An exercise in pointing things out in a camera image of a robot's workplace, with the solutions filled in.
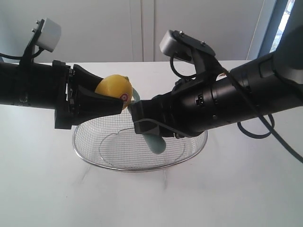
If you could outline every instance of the tabletop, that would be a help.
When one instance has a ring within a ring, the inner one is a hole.
[[[101,77],[128,76],[142,99],[178,79],[168,62],[78,64]],[[301,155],[302,116],[302,108],[274,114],[276,130]],[[302,226],[303,165],[273,136],[254,140],[231,124],[209,130],[202,152],[184,163],[120,173],[82,161],[74,127],[55,130],[53,119],[53,110],[0,105],[0,226]],[[266,132],[258,119],[243,125]]]

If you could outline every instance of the lemon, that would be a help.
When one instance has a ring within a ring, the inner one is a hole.
[[[122,99],[123,109],[125,109],[131,102],[133,87],[128,77],[115,74],[101,80],[95,89],[95,93]]]

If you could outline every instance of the fruit sticker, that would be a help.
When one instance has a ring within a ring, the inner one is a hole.
[[[122,99],[123,102],[127,102],[127,100],[128,100],[128,94],[127,94],[127,93],[123,93],[123,94],[120,96],[120,99]]]

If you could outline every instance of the wire basket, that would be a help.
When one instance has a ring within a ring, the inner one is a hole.
[[[206,144],[207,132],[194,138],[164,138],[162,154],[150,151],[142,135],[134,132],[128,110],[78,125],[72,143],[80,158],[93,165],[125,172],[166,168],[197,155]]]

